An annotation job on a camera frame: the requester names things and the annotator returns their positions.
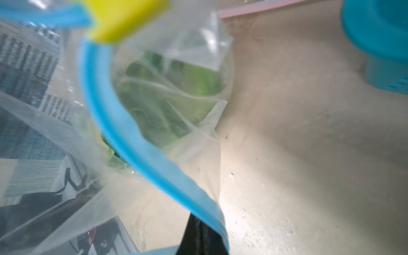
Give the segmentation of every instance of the white tiled floor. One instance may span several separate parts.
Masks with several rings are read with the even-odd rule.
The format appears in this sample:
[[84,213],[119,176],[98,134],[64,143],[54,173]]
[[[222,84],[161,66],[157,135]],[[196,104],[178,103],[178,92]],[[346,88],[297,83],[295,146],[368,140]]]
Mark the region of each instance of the white tiled floor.
[[236,82],[217,132],[231,254],[408,254],[408,96],[361,78],[341,1],[227,22]]

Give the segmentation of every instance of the green vegetable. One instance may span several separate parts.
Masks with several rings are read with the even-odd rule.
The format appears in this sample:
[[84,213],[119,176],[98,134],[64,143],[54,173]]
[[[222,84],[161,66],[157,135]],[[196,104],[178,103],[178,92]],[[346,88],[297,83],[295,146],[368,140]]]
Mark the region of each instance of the green vegetable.
[[180,61],[165,61],[158,54],[145,52],[143,62],[133,62],[126,69],[127,76],[140,82],[115,84],[120,101],[137,122],[142,135],[159,148],[189,134],[191,128],[183,118],[197,125],[214,107],[215,101],[186,97],[143,81],[167,86],[163,82],[167,80],[197,97],[217,95],[223,89],[217,72]]

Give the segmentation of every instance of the blue stool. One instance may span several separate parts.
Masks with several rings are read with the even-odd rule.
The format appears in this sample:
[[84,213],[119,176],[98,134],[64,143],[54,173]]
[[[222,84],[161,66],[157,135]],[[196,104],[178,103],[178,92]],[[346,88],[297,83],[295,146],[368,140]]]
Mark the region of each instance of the blue stool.
[[345,0],[343,29],[368,54],[372,86],[408,94],[408,0]]

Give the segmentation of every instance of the black strap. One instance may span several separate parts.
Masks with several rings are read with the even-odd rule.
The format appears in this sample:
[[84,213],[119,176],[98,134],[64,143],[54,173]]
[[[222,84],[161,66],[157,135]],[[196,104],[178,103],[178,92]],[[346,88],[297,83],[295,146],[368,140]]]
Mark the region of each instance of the black strap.
[[190,214],[176,255],[228,255],[228,252],[221,236]]
[[54,195],[59,194],[61,192],[63,192],[65,190],[65,188],[67,187],[67,183],[69,182],[69,184],[71,184],[71,186],[76,190],[79,191],[82,188],[85,187],[85,183],[86,183],[86,179],[87,179],[88,175],[84,175],[84,177],[81,180],[81,184],[79,186],[77,186],[71,179],[71,168],[67,167],[65,169],[65,177],[64,177],[64,187],[62,187],[60,190],[56,191],[54,193]]

